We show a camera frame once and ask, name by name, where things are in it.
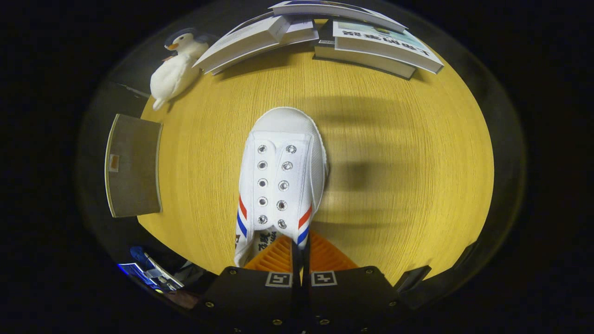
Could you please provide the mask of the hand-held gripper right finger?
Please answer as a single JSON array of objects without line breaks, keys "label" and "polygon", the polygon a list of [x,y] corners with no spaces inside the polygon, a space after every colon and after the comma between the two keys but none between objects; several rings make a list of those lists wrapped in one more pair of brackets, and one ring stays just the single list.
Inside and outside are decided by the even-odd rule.
[{"label": "hand-held gripper right finger", "polygon": [[401,321],[395,289],[379,268],[354,264],[311,232],[303,274],[309,334],[388,334]]}]

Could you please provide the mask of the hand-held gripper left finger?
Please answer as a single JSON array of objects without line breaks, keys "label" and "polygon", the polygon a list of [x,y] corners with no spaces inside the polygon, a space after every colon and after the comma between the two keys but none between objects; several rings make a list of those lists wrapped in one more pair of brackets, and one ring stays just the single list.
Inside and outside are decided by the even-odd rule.
[{"label": "hand-held gripper left finger", "polygon": [[244,268],[225,268],[194,314],[208,334],[297,334],[302,326],[301,254],[289,237],[274,243]]}]

